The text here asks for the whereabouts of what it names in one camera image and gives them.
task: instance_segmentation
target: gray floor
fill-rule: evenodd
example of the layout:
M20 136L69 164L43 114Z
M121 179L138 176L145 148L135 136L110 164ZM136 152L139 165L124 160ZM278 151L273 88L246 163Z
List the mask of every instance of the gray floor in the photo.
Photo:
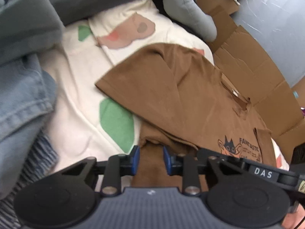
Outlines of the gray floor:
M305 0L238 0L232 17L266 50L290 87L305 76Z

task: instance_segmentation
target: cardboard box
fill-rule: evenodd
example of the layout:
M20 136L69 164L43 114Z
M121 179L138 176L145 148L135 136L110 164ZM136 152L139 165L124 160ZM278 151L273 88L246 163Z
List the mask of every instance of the cardboard box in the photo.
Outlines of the cardboard box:
M208 43L214 62L243 96L249 97L290 163L293 149L305 142L305 120L283 75L259 43L229 16L227 0L197 0L213 17L217 38Z
M300 107L305 107L305 77L292 88Z

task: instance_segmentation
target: gray ribbed plate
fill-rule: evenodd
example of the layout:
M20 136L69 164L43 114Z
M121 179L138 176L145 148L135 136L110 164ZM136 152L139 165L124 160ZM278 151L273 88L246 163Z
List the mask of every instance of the gray ribbed plate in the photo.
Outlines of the gray ribbed plate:
M71 229L228 229L199 198L177 188L125 188L122 195L102 200L95 212ZM269 227L280 229L279 225Z

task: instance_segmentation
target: striped fabric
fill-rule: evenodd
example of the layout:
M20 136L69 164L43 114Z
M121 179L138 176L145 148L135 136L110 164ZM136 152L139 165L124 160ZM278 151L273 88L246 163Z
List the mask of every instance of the striped fabric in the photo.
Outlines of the striped fabric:
M40 132L29 152L15 187L5 199L0 201L0 229L18 229L21 227L13 209L16 193L28 184L45 177L56 162L56 152L49 143L47 136Z

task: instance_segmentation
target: brown t-shirt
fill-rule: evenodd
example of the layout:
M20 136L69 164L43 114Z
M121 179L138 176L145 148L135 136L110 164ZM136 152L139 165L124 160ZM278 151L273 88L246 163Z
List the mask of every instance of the brown t-shirt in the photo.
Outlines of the brown t-shirt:
M144 119L134 186L181 185L179 177L166 175L160 145L194 155L207 148L276 166L271 133L250 100L233 95L222 72L192 49L146 46L96 86Z

